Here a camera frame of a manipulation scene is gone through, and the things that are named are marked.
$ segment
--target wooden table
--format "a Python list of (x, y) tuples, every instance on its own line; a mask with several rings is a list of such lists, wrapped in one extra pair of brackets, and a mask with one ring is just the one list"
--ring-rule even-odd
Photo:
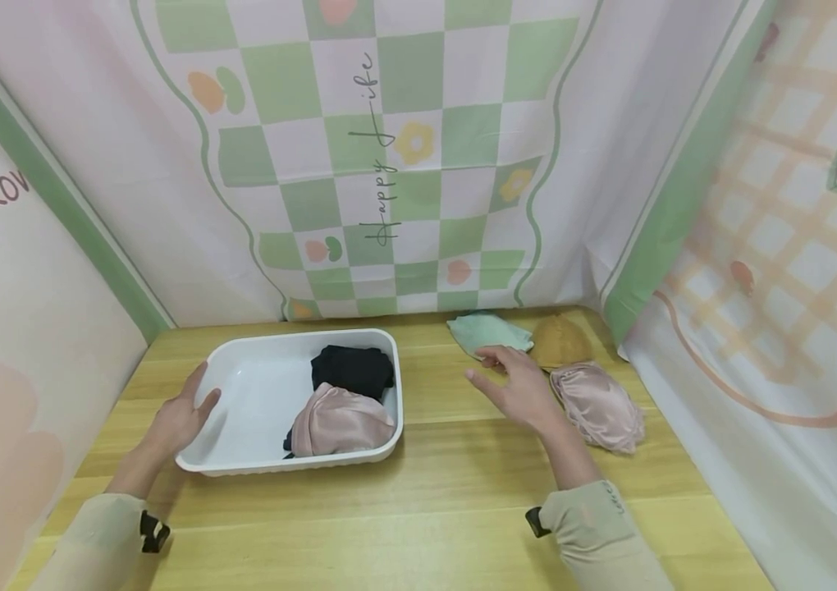
[[(532, 329), (550, 310), (501, 313)], [(567, 315), (593, 339), (597, 361), (645, 410), (634, 458), (594, 450), (678, 589), (771, 589), (734, 526), (638, 376), (618, 359), (592, 312)], [(551, 538), (524, 512), (553, 478), (535, 437), (466, 383), (473, 360), (445, 315), (349, 322), (181, 329), (160, 336), (126, 386), (94, 448), (35, 542), (14, 584), (25, 590), (85, 499), (107, 485), (162, 401), (232, 338), (379, 326), (399, 343), (405, 435), (377, 465), (209, 479), (168, 466), (151, 508), (175, 530), (141, 557), (132, 591), (574, 589)]]

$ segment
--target fabric wall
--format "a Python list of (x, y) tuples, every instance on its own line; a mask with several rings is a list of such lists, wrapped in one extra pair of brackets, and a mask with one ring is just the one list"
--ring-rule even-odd
[(0, 149), (0, 590), (145, 342)]
[(0, 0), (0, 79), (177, 324), (615, 291), (628, 328), (770, 5)]
[(778, 589), (837, 591), (837, 2), (786, 0), (625, 353)]

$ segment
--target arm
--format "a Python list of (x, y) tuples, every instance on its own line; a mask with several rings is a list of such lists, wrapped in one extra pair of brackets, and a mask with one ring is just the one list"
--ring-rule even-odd
[(159, 471), (199, 435), (221, 396), (214, 390), (195, 408), (195, 392), (207, 367), (203, 362), (180, 395), (163, 403), (143, 441), (120, 462), (107, 490), (84, 503), (32, 591), (117, 591), (126, 584), (143, 547), (140, 515)]
[(507, 374), (498, 386), (480, 373), (466, 376), (508, 419), (539, 437), (556, 478), (539, 511), (553, 531), (563, 562), (584, 591), (670, 591), (674, 589), (655, 553), (638, 533), (615, 485), (603, 479), (579, 431), (563, 416), (536, 363), (520, 350), (477, 350), (483, 366)]

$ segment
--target white plastic tray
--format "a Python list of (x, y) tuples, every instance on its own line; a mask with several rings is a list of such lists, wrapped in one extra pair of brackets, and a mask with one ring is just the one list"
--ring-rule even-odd
[[(387, 388), (382, 405), (396, 424), (395, 433), (377, 449), (284, 460), (284, 436), (313, 395), (310, 362), (327, 345), (376, 347), (389, 355), (396, 384)], [(222, 389), (221, 402), (195, 441), (176, 456), (176, 463), (189, 472), (259, 474), (380, 461), (402, 435), (399, 350), (386, 331), (365, 328), (229, 341), (208, 356), (196, 404), (213, 387)]]

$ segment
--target pink satin cloth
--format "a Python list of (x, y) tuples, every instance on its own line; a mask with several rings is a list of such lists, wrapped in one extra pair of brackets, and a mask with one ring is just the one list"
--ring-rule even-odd
[(290, 448), (298, 458), (376, 449), (395, 430), (382, 404), (324, 382), (294, 419)]
[(588, 443), (635, 453), (645, 437), (642, 410), (604, 369), (593, 362), (574, 363), (550, 373), (550, 384)]

